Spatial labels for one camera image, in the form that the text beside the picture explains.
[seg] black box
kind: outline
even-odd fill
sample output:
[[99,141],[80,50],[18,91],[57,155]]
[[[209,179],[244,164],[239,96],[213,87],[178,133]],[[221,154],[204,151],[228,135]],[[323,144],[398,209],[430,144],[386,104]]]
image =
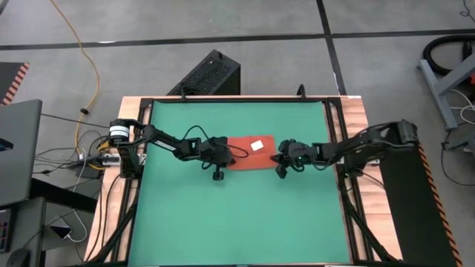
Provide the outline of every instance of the black box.
[[169,96],[240,95],[240,64],[213,50],[171,91]]

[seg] red towel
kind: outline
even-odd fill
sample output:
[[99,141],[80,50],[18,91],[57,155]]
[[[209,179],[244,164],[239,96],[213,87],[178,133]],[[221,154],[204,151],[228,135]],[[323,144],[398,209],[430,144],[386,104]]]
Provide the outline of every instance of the red towel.
[[[235,164],[228,166],[230,170],[258,170],[275,168],[277,166],[277,163],[270,159],[271,156],[276,155],[275,142],[272,135],[228,137],[228,145],[233,155],[232,158],[236,161]],[[248,157],[242,158],[246,153],[233,147],[244,149],[249,153]]]

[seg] gray floor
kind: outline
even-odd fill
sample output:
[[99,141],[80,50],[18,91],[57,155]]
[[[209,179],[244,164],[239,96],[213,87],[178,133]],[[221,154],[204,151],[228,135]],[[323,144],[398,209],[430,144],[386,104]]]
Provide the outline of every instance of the gray floor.
[[[475,10],[475,4],[468,3]],[[459,0],[324,0],[324,4],[334,33],[475,26],[459,15],[463,10]],[[310,0],[58,0],[58,5],[84,42],[323,33],[317,5]],[[10,0],[0,15],[0,36],[0,45],[75,42],[48,0]],[[442,120],[416,69],[423,47],[436,37],[334,42],[347,92],[363,96],[370,124],[408,119],[419,126],[462,259],[465,265],[475,266],[475,188],[455,185],[443,176]],[[88,53],[99,69],[102,90],[88,121],[107,125],[117,117],[123,96],[167,93],[212,49],[242,64],[243,94],[294,94],[301,83],[311,94],[338,94],[323,39],[94,48]],[[436,58],[448,67],[455,66],[459,57],[458,45],[436,52]],[[0,51],[0,61],[31,63],[15,102],[40,98],[45,113],[77,118],[78,110],[94,93],[94,73],[77,49]],[[453,104],[465,105],[457,96],[453,96]],[[73,146],[74,129],[75,124],[42,118],[38,151]],[[94,138],[95,133],[91,133],[82,144],[88,145]],[[67,158],[70,153],[58,152],[54,157]],[[445,165],[454,179],[475,183],[475,167],[468,155],[460,151],[447,153]],[[42,179],[60,186],[76,181],[70,171],[58,171]],[[80,190],[92,195],[97,186]],[[49,212],[51,216],[55,212],[61,214],[58,207],[51,207]],[[91,216],[81,215],[90,225]],[[78,222],[74,217],[69,217],[68,222],[75,226],[75,237],[80,238]],[[81,244],[79,249],[84,248],[85,244]],[[47,266],[78,262],[73,246],[47,254]]]

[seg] green mat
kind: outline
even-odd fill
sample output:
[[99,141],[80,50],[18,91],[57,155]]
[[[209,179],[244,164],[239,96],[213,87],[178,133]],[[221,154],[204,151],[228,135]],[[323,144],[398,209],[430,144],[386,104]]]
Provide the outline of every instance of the green mat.
[[[183,137],[271,134],[328,142],[321,103],[154,103],[151,123]],[[194,129],[189,137],[202,137]],[[129,266],[348,263],[343,214],[332,168],[225,170],[181,162],[148,146]]]

